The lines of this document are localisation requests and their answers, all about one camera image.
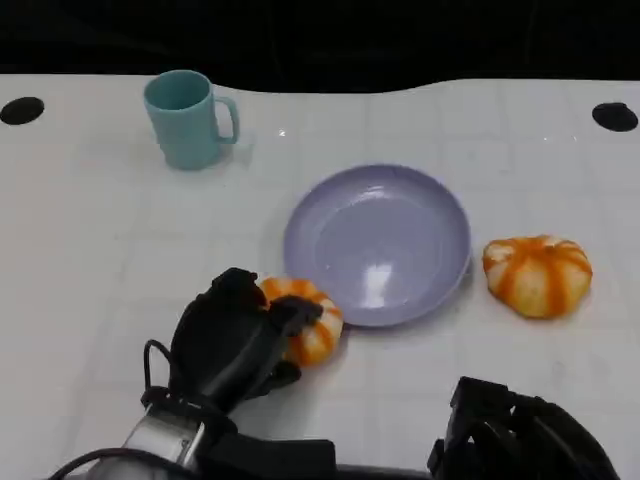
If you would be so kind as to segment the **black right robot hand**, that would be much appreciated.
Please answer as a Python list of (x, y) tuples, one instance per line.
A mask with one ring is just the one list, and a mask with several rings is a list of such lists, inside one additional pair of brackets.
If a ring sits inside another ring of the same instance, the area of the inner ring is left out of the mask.
[(595, 437), (560, 406), (507, 386), (459, 379), (446, 435), (427, 461), (434, 479), (619, 477)]

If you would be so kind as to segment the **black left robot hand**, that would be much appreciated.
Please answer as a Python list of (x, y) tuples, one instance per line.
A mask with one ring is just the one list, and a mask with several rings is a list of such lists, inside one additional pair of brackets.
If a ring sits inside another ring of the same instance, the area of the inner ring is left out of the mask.
[(322, 308), (292, 295), (269, 303), (257, 278), (229, 268), (189, 303), (171, 341), (171, 390), (228, 414), (301, 378), (285, 353)]

